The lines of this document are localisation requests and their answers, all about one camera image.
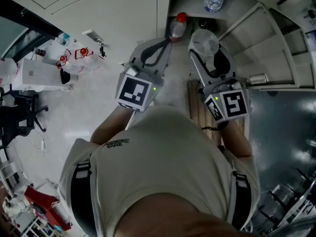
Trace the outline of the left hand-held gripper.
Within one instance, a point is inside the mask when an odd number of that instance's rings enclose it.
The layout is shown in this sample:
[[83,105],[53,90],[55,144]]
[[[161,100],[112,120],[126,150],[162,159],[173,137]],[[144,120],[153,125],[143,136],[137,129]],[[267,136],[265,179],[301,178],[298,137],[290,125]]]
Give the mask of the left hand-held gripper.
[[121,107],[143,112],[164,86],[172,43],[168,38],[151,39],[138,45],[129,64],[119,75],[116,101]]

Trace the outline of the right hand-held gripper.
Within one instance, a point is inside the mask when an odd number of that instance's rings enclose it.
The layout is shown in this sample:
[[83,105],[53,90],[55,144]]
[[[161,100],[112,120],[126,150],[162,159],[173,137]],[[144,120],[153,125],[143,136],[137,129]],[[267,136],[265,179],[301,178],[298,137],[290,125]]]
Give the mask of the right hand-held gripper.
[[189,55],[202,83],[203,103],[217,123],[242,118],[248,115],[246,90],[242,88],[235,72],[236,63],[222,46],[210,58],[212,74],[199,54],[189,49]]

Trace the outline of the clear plastic cup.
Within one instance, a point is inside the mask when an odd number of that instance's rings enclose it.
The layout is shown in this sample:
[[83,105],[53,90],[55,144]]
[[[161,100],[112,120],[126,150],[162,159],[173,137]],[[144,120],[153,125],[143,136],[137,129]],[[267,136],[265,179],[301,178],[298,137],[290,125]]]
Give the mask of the clear plastic cup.
[[188,50],[195,51],[201,58],[213,57],[219,50],[219,41],[211,31],[198,29],[191,35]]

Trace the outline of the red-capped clear bottle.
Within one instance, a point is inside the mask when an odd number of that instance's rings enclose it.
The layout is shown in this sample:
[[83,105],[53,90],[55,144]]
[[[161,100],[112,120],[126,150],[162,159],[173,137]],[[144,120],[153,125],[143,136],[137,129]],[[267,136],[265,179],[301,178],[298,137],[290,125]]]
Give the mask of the red-capped clear bottle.
[[171,42],[178,42],[184,34],[187,27],[186,19],[187,16],[184,12],[178,13],[177,16],[172,19],[169,26],[169,37]]

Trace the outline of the green bottle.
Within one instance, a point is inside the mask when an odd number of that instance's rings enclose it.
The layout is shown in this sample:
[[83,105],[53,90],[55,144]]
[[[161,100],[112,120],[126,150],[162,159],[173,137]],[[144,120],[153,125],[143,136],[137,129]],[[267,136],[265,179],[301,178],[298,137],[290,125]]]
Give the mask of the green bottle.
[[199,29],[208,30],[214,33],[218,30],[217,21],[212,18],[198,18],[193,25],[192,33]]

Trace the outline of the beige metal locker cabinet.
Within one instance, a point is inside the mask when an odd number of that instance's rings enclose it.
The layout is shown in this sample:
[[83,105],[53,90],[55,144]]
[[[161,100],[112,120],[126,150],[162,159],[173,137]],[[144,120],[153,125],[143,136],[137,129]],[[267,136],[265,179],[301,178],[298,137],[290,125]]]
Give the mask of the beige metal locker cabinet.
[[180,12],[219,20],[218,39],[242,78],[261,90],[316,91],[316,0],[224,0],[218,12],[204,0],[12,0],[92,48],[104,44],[112,62],[164,37]]

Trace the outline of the person's left forearm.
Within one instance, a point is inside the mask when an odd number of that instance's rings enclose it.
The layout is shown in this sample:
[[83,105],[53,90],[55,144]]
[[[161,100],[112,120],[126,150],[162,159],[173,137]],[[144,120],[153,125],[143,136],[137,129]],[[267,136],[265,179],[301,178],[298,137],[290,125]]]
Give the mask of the person's left forearm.
[[133,113],[134,112],[131,109],[117,106],[96,128],[90,138],[90,142],[97,145],[107,143],[116,134],[125,130]]

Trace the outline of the wooden pallet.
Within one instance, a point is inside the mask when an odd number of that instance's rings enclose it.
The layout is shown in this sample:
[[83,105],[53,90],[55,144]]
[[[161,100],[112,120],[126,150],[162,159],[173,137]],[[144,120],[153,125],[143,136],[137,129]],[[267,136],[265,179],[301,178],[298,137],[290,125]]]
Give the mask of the wooden pallet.
[[[199,81],[197,79],[189,80],[187,82],[190,119],[192,119],[199,127],[215,127],[215,119],[212,117],[207,107],[202,103],[200,94],[198,93],[198,87]],[[249,139],[249,116],[237,118],[235,122],[245,137]]]

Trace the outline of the small clear bottle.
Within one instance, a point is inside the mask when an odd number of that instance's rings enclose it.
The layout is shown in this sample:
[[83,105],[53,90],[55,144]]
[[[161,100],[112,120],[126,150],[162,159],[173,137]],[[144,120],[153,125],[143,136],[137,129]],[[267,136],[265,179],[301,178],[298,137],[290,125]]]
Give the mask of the small clear bottle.
[[55,41],[62,46],[68,46],[70,42],[70,36],[67,33],[63,33],[59,37],[56,37]]

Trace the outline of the white box appliance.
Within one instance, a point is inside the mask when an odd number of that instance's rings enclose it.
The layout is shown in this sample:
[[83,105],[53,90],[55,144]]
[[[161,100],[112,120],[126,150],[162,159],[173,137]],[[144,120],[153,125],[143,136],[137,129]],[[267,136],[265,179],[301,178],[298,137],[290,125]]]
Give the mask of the white box appliance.
[[65,90],[77,81],[78,77],[71,75],[69,82],[63,84],[61,70],[56,66],[24,58],[18,63],[18,73],[12,82],[12,89],[36,92]]

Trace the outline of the black framed glass partition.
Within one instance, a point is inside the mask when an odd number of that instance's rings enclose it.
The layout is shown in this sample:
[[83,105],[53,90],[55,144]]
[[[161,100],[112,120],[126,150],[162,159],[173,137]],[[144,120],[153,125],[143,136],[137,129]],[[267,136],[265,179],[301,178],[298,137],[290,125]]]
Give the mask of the black framed glass partition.
[[0,0],[0,58],[19,61],[62,31],[12,0]]

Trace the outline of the clear plastic bag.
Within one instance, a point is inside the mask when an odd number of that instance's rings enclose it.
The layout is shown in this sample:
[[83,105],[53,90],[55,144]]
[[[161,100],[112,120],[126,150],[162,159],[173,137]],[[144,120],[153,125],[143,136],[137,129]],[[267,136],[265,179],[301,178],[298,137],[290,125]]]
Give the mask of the clear plastic bag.
[[18,70],[18,64],[12,58],[0,58],[0,86],[10,85]]

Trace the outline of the red box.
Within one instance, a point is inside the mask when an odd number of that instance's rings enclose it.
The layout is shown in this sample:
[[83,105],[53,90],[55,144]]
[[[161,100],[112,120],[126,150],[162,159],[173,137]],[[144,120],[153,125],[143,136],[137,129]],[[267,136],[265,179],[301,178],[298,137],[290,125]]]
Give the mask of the red box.
[[71,223],[67,222],[57,210],[57,205],[60,203],[57,197],[41,193],[32,186],[27,186],[24,196],[35,209],[37,216],[50,225],[59,227],[65,232],[72,228]]

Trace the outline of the white shelf rack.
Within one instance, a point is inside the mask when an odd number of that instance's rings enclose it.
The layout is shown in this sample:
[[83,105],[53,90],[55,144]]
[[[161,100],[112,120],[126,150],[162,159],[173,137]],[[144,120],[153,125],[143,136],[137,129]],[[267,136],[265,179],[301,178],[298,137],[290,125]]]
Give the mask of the white shelf rack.
[[20,232],[21,237],[29,237],[33,234],[34,237],[49,237],[49,235],[40,228],[40,218],[31,217],[27,213],[21,214],[15,220],[16,228]]

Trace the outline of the metal frame rack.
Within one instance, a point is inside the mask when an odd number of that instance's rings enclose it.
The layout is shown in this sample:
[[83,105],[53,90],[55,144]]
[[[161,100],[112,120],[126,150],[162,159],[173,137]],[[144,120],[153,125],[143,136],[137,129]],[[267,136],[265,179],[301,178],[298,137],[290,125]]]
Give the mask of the metal frame rack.
[[308,175],[298,168],[286,180],[261,194],[251,223],[253,232],[268,236],[300,217],[309,216],[316,207],[316,170]]

